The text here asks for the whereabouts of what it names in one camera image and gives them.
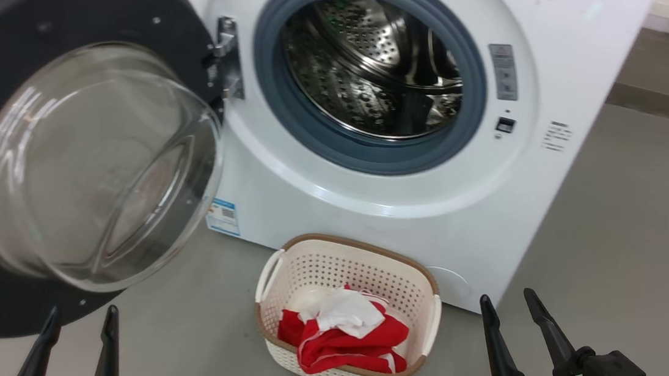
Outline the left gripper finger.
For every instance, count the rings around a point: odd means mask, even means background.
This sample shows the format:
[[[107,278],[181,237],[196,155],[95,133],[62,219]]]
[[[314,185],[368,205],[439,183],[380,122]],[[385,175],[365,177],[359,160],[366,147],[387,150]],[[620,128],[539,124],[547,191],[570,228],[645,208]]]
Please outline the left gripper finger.
[[[101,330],[101,348],[98,366],[94,376],[119,376],[119,344],[120,322],[119,310],[110,304],[106,311],[103,328]]]
[[[51,352],[62,331],[59,307],[53,307],[16,376],[46,376]]]

